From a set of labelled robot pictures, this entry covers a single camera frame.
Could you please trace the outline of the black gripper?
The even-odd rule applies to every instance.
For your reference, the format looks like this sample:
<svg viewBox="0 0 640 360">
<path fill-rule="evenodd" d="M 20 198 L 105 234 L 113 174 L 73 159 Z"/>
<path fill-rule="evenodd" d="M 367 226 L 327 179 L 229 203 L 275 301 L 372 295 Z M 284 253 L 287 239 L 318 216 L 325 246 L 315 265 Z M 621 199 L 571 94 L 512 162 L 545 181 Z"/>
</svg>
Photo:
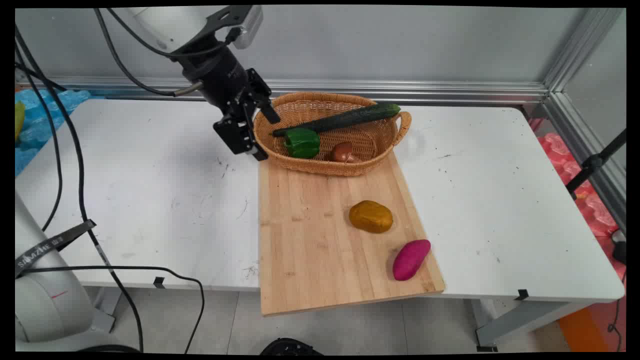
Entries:
<svg viewBox="0 0 640 360">
<path fill-rule="evenodd" d="M 258 144 L 252 116 L 259 109 L 267 121 L 275 125 L 281 118 L 272 107 L 272 91 L 253 69 L 245 69 L 228 47 L 215 51 L 186 55 L 182 59 L 183 76 L 201 82 L 199 92 L 222 112 L 213 129 L 234 155 L 247 154 L 262 162 L 269 155 Z"/>
</svg>

